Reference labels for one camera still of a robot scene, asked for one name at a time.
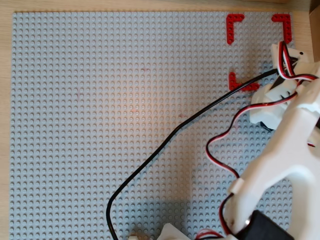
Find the red lego corner piece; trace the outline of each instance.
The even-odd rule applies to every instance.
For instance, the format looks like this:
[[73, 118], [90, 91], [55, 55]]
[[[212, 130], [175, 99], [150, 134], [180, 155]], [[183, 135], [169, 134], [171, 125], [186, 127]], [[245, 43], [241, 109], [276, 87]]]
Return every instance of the red lego corner piece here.
[[283, 26], [283, 38], [286, 44], [292, 41], [291, 17], [290, 14], [274, 14], [271, 18], [273, 22], [280, 22]]
[[231, 45], [235, 40], [234, 22], [242, 22], [244, 14], [228, 14], [226, 16], [226, 42]]
[[[229, 89], [233, 90], [236, 87], [239, 87], [241, 84], [237, 83], [236, 80], [236, 74], [234, 72], [230, 72], [229, 73]], [[251, 83], [250, 85], [244, 87], [241, 89], [241, 91], [243, 92], [248, 92], [248, 91], [256, 91], [259, 88], [259, 84], [258, 83]]]

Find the wooden table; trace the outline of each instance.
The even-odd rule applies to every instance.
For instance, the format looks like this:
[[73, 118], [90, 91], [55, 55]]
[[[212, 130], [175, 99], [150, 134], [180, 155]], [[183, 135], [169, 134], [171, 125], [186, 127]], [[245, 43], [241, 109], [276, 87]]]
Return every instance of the wooden table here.
[[0, 1], [0, 239], [9, 238], [11, 34], [13, 12], [279, 11], [293, 12], [297, 49], [313, 59], [310, 0], [287, 4], [239, 0], [1, 0]]

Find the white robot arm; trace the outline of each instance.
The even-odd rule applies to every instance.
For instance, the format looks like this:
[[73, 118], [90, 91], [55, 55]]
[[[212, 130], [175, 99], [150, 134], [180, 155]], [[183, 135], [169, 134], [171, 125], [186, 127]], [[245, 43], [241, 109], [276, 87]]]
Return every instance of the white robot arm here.
[[233, 233], [239, 232], [264, 191], [283, 178], [292, 183], [288, 233], [295, 240], [320, 240], [320, 147], [308, 146], [320, 116], [320, 81], [303, 89], [286, 109], [262, 154], [229, 188], [234, 196], [225, 208]]
[[[275, 45], [271, 47], [271, 52], [275, 67], [278, 64], [278, 49]], [[308, 73], [320, 77], [320, 62], [309, 63], [303, 52], [294, 49], [289, 49], [289, 54], [297, 61], [295, 75]], [[221, 239], [262, 239], [259, 234], [247, 238], [241, 233], [248, 229], [248, 222], [255, 221], [254, 210], [264, 192], [288, 178], [292, 184], [292, 214], [287, 231], [289, 236], [285, 239], [320, 240], [320, 81], [316, 79], [301, 83], [278, 78], [274, 84], [267, 84], [253, 95], [251, 103], [256, 104], [286, 98], [294, 91], [298, 93], [289, 105], [276, 105], [250, 112], [252, 123], [262, 122], [275, 132], [262, 154], [230, 186], [228, 191], [233, 196], [226, 203], [224, 218], [233, 234]], [[176, 231], [179, 232], [167, 225], [159, 239], [187, 238], [176, 234]]]

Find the gray lego baseplate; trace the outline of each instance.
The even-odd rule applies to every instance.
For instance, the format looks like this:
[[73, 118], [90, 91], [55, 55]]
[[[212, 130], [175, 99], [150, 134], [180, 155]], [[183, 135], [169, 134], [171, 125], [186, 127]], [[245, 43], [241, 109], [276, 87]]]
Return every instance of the gray lego baseplate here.
[[[10, 239], [110, 240], [105, 211], [117, 187], [229, 91], [229, 72], [246, 81], [272, 68], [270, 46], [283, 39], [273, 14], [245, 12], [229, 45], [228, 12], [14, 13]], [[191, 239], [203, 228], [223, 233], [218, 208], [234, 177], [205, 145], [251, 95], [236, 93], [180, 131], [118, 196], [120, 239], [155, 239], [165, 223]], [[245, 114], [211, 151], [241, 174], [270, 136]], [[258, 208], [287, 228], [291, 202], [284, 180]]]

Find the white connector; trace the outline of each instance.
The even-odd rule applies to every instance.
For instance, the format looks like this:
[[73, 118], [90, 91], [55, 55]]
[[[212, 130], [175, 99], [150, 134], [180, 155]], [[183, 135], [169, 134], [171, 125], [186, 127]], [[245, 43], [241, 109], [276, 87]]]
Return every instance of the white connector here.
[[[308, 56], [303, 52], [299, 51], [293, 48], [288, 48], [288, 52], [291, 58], [296, 58], [300, 62], [308, 63], [309, 59]], [[278, 66], [278, 59], [279, 59], [279, 51], [278, 51], [278, 45], [272, 44], [271, 45], [271, 57], [272, 57], [272, 64], [273, 68], [276, 69]]]
[[[296, 58], [297, 62], [294, 67], [294, 72], [296, 75], [308, 73], [320, 76], [320, 62], [309, 63], [308, 56], [302, 51], [293, 48], [289, 48], [288, 51], [291, 58]], [[272, 44], [271, 55], [273, 68], [275, 69], [278, 66], [278, 54], [278, 45]], [[305, 84], [306, 83], [301, 84], [298, 89], [296, 89], [297, 81], [283, 80], [282, 78], [278, 77], [273, 84], [267, 84], [254, 93], [251, 103], [268, 103], [281, 100], [291, 95], [294, 91], [297, 91], [298, 93], [303, 91]], [[288, 107], [288, 104], [290, 104], [290, 102], [253, 109], [250, 111], [250, 122], [253, 124], [262, 122], [269, 129], [277, 129], [282, 120], [283, 114]]]

